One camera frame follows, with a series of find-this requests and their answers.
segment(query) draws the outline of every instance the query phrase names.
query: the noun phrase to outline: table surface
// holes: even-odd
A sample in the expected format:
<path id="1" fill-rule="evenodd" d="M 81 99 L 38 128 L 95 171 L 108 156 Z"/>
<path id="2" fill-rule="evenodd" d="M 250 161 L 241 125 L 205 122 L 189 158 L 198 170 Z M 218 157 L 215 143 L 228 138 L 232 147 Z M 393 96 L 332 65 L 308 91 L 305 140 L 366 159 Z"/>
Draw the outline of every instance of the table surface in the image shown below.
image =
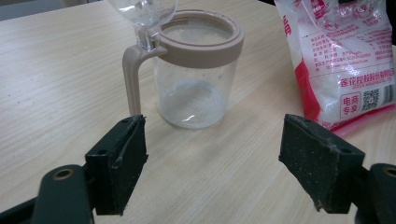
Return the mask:
<path id="1" fill-rule="evenodd" d="M 353 223 L 317 212 L 278 161 L 283 118 L 302 115 L 283 24 L 255 0 L 181 0 L 239 21 L 246 40 L 229 110 L 217 125 L 175 128 L 159 116 L 151 61 L 140 68 L 148 162 L 123 217 L 96 223 Z M 0 211 L 36 196 L 41 177 L 84 154 L 129 116 L 121 57 L 134 30 L 108 2 L 0 22 Z M 345 139 L 364 166 L 396 163 L 396 113 Z"/>

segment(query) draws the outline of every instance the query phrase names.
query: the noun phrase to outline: beige plastic ring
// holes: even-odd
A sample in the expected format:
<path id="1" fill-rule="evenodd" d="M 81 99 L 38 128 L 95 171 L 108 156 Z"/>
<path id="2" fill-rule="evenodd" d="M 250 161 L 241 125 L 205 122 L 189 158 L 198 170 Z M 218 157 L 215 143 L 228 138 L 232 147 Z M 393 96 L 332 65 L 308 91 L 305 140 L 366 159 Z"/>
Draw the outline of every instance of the beige plastic ring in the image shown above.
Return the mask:
<path id="1" fill-rule="evenodd" d="M 213 21 L 231 35 L 220 43 L 198 45 L 177 41 L 165 33 L 165 29 L 188 23 L 190 18 Z M 242 27 L 231 18 L 218 12 L 190 9 L 177 11 L 171 21 L 162 25 L 160 35 L 160 45 L 168 52 L 159 57 L 168 63 L 189 68 L 215 68 L 232 63 L 241 54 L 245 37 Z"/>

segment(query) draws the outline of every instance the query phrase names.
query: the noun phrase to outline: black plastic mount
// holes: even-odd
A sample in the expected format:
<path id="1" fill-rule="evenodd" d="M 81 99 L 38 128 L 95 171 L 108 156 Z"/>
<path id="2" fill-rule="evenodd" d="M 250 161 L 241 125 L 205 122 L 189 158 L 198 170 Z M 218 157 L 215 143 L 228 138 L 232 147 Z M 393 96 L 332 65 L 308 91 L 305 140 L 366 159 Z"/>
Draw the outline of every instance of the black plastic mount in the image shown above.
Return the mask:
<path id="1" fill-rule="evenodd" d="M 354 203 L 360 224 L 396 223 L 396 166 L 362 167 L 364 153 L 310 119 L 286 115 L 279 160 L 317 210 L 346 214 Z"/>
<path id="2" fill-rule="evenodd" d="M 148 159 L 144 126 L 143 116 L 124 119 L 85 155 L 97 215 L 122 215 Z"/>
<path id="3" fill-rule="evenodd" d="M 85 156 L 86 164 L 48 172 L 36 198 L 0 214 L 0 223 L 93 223 L 97 215 L 122 215 L 148 159 L 145 118 L 118 122 Z"/>

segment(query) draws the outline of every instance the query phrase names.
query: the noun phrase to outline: plastic bag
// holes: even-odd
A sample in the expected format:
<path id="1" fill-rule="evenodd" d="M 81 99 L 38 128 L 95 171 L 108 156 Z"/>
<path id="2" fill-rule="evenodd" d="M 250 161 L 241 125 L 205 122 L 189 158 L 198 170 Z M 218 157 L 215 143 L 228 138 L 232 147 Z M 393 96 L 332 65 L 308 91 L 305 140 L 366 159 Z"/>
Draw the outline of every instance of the plastic bag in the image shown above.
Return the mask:
<path id="1" fill-rule="evenodd" d="M 392 28 L 385 0 L 275 3 L 306 118 L 335 131 L 364 114 L 395 108 Z"/>

